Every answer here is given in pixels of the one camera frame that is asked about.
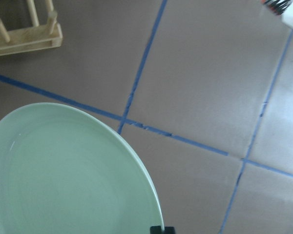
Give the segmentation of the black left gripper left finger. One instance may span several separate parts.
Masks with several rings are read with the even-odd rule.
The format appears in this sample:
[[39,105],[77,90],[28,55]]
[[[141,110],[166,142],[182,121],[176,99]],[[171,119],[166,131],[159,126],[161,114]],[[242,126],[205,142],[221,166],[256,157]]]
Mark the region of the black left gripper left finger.
[[150,227],[150,234],[163,234],[161,226],[152,226]]

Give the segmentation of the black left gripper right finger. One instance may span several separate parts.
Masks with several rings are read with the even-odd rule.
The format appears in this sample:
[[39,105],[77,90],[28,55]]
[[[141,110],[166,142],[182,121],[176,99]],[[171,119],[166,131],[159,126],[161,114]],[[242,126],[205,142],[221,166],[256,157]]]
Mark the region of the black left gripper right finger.
[[164,234],[175,234],[175,228],[171,226],[166,226],[164,229]]

